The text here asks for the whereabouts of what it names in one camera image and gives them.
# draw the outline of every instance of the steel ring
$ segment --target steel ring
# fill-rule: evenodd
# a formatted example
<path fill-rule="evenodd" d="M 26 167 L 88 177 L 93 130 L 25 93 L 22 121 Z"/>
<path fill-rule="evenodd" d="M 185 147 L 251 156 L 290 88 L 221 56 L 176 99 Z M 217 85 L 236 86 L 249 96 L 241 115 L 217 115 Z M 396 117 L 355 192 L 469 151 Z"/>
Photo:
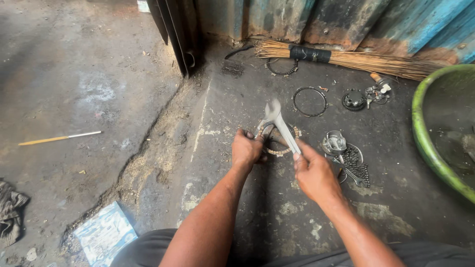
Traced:
<path fill-rule="evenodd" d="M 267 58 L 267 62 L 266 62 L 266 68 L 270 71 L 270 73 L 274 76 L 284 76 L 284 77 L 287 77 L 289 75 L 291 75 L 292 73 L 294 73 L 298 67 L 298 59 L 294 59 L 294 66 L 292 67 L 291 70 L 287 71 L 287 72 L 276 72 L 275 70 L 273 70 L 271 67 L 270 67 L 270 59 L 271 57 L 268 57 Z"/>
<path fill-rule="evenodd" d="M 323 110 L 320 112 L 320 113 L 317 113 L 317 114 L 307 114 L 303 111 L 301 111 L 298 107 L 297 107 L 297 104 L 295 103 L 295 97 L 297 96 L 297 94 L 300 92 L 300 91 L 303 91 L 303 90 L 314 90 L 315 92 L 317 92 L 323 99 L 323 103 L 324 103 L 324 106 L 323 106 Z M 292 97 L 292 101 L 294 102 L 294 109 L 300 113 L 302 113 L 305 117 L 320 117 L 321 115 L 323 115 L 323 113 L 325 112 L 325 110 L 328 108 L 328 103 L 326 102 L 326 97 L 325 97 L 325 94 L 318 91 L 317 89 L 315 89 L 314 87 L 300 87 L 299 89 L 297 89 L 297 91 L 295 91 L 294 93 L 294 96 Z"/>
<path fill-rule="evenodd" d="M 261 135 L 262 132 L 264 131 L 264 129 L 265 129 L 267 126 L 271 125 L 271 124 L 274 124 L 274 123 L 273 123 L 273 122 L 265 123 L 265 124 L 259 129 L 259 132 L 257 133 L 257 135 L 258 135 L 258 136 Z M 300 130 L 299 130 L 296 126 L 292 127 L 292 129 L 294 130 L 295 138 L 298 139 L 299 136 L 300 136 L 300 134 L 299 134 L 299 133 L 300 133 Z M 292 149 L 290 149 L 290 148 L 287 148 L 287 149 L 281 150 L 281 151 L 275 151 L 275 150 L 272 150 L 272 149 L 267 148 L 266 146 L 264 146 L 264 148 L 265 148 L 265 150 L 266 150 L 267 153 L 276 155 L 277 157 L 282 157 L 285 153 L 289 153 L 289 152 L 292 151 Z"/>

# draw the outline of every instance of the chrome wrench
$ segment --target chrome wrench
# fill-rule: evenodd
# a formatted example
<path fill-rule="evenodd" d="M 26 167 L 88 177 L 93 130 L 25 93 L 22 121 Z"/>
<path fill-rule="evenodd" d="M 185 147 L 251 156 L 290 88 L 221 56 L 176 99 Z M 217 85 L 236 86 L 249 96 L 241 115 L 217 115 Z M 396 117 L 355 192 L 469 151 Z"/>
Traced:
<path fill-rule="evenodd" d="M 274 121 L 274 124 L 277 126 L 277 129 L 279 129 L 280 134 L 289 145 L 290 149 L 292 150 L 292 153 L 297 152 L 299 154 L 302 154 L 302 152 L 300 152 L 300 149 L 297 146 L 297 143 L 294 140 L 294 137 L 290 133 L 289 128 L 287 128 L 287 125 L 285 124 L 284 119 L 282 118 L 282 114 L 280 113 L 279 100 L 274 99 L 272 101 L 272 111 L 270 111 L 269 103 L 267 103 L 265 112 L 265 119 Z"/>
<path fill-rule="evenodd" d="M 347 168 L 345 168 L 345 173 L 349 175 L 351 178 L 353 178 L 357 186 L 364 187 L 364 179 L 357 177 L 356 175 L 353 174 L 353 172 L 351 172 Z"/>

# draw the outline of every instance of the hand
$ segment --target hand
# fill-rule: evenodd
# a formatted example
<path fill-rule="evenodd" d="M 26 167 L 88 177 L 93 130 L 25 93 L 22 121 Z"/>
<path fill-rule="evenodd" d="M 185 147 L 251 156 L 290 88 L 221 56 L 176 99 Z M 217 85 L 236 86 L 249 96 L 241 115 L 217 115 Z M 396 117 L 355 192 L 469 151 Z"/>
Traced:
<path fill-rule="evenodd" d="M 302 191 L 323 209 L 323 205 L 345 198 L 330 163 L 315 149 L 299 139 L 295 140 L 302 155 L 294 154 L 295 178 Z"/>
<path fill-rule="evenodd" d="M 245 171 L 250 172 L 254 163 L 257 161 L 265 162 L 267 156 L 265 154 L 261 156 L 263 145 L 263 135 L 258 136 L 254 140 L 254 135 L 251 132 L 238 129 L 231 146 L 233 150 L 233 167 L 244 168 Z"/>

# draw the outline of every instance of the dark trousers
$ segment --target dark trousers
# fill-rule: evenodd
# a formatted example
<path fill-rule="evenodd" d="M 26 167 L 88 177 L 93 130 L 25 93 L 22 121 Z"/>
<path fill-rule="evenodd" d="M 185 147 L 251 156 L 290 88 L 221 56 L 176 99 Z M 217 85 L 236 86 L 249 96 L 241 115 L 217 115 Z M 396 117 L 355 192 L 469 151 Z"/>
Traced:
<path fill-rule="evenodd" d="M 124 247 L 111 267 L 157 267 L 176 229 L 148 232 Z M 391 244 L 391 249 L 408 267 L 475 267 L 475 254 L 466 249 L 440 243 L 414 242 Z M 319 255 L 285 257 L 263 267 L 350 267 L 345 249 Z"/>

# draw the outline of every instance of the timing chain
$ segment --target timing chain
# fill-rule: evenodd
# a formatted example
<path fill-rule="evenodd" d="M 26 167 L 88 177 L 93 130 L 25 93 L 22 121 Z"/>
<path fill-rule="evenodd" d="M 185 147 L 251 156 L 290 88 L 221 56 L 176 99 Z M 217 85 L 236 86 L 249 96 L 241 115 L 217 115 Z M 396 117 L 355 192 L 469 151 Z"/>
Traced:
<path fill-rule="evenodd" d="M 358 160 L 360 159 L 360 152 L 353 146 L 346 148 L 343 153 L 343 160 L 345 167 L 351 171 L 356 177 L 363 179 L 363 186 L 369 187 L 370 180 L 368 179 L 368 165 L 366 163 L 358 166 Z"/>

